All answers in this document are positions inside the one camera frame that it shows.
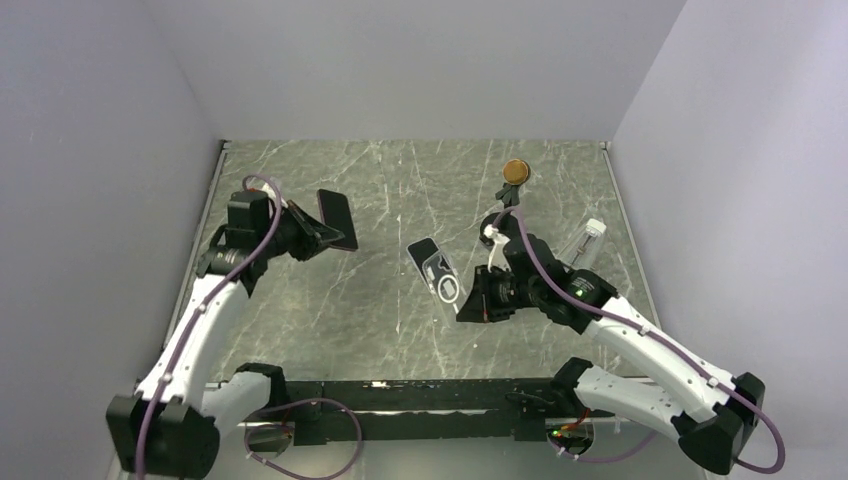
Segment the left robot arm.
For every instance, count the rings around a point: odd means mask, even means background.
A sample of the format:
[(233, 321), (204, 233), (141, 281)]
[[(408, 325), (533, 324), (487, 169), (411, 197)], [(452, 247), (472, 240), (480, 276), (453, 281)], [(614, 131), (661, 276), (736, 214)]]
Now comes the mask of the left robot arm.
[(348, 198), (317, 192), (314, 218), (274, 191), (246, 189), (231, 195), (225, 223), (201, 256), (182, 318), (162, 354), (131, 395), (115, 396), (106, 412), (121, 468), (148, 474), (203, 479), (221, 440), (250, 416), (279, 417), (289, 408), (279, 366), (246, 363), (214, 390), (208, 376), (226, 333), (268, 268), (288, 255), (307, 261), (329, 248), (356, 250)]

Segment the clear phone case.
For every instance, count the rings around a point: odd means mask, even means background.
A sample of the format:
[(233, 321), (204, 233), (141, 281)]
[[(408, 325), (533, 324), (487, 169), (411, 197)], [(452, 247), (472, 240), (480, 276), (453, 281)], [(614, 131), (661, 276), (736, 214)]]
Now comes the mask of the clear phone case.
[(466, 299), (457, 270), (444, 253), (436, 253), (424, 262), (423, 272), (442, 321), (454, 322)]

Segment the dark phone purple edge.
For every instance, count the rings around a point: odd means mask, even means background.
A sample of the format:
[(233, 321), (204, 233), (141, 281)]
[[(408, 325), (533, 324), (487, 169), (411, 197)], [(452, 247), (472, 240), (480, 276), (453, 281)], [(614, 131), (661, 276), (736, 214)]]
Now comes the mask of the dark phone purple edge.
[(339, 192), (319, 189), (317, 200), (322, 223), (340, 233), (340, 237), (329, 246), (343, 251), (357, 251), (359, 242), (348, 198)]

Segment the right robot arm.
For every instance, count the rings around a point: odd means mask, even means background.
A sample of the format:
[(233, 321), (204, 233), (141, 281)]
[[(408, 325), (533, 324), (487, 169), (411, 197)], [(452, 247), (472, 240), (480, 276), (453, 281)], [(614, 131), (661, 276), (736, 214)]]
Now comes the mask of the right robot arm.
[(677, 442), (701, 468), (727, 475), (759, 423), (752, 406), (765, 386), (751, 373), (733, 375), (694, 355), (646, 320), (590, 270), (569, 270), (554, 258), (533, 258), (534, 236), (509, 238), (487, 227), (489, 261), (475, 270), (472, 292), (457, 319), (495, 323), (536, 308), (553, 323), (613, 349), (651, 379), (612, 374), (572, 357), (551, 381), (553, 406), (572, 416), (600, 410), (638, 422)]

